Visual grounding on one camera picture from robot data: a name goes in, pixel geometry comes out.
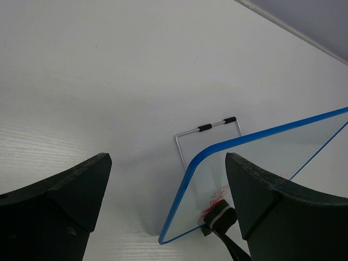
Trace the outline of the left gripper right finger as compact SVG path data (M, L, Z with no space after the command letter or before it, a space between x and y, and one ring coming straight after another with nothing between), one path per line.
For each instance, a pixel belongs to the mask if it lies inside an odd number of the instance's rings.
M252 260L347 260L347 198L306 188L227 153L226 174Z

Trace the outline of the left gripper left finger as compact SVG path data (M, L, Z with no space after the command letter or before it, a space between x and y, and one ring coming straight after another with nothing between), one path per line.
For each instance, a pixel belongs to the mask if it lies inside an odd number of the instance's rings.
M110 155L99 153L1 194L1 260L83 260L111 166Z

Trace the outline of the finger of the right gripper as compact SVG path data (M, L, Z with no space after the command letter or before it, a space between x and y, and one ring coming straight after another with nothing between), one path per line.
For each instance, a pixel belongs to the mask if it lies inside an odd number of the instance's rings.
M234 261L251 261L252 260L251 257L227 235L217 232L217 236L226 245Z

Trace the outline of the black whiteboard eraser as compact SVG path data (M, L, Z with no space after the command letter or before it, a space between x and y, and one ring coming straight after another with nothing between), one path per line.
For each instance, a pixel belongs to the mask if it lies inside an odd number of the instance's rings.
M219 200L210 207L203 217L201 231L206 237L213 232L226 234L226 232L236 223L237 214L235 209L226 201Z

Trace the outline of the blue framed small whiteboard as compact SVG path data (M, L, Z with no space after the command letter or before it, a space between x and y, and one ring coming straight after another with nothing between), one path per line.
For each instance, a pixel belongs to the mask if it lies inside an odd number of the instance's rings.
M280 201L288 183L347 127L341 108L213 144L189 163L159 236L170 243L203 225L221 200L238 215L243 237Z

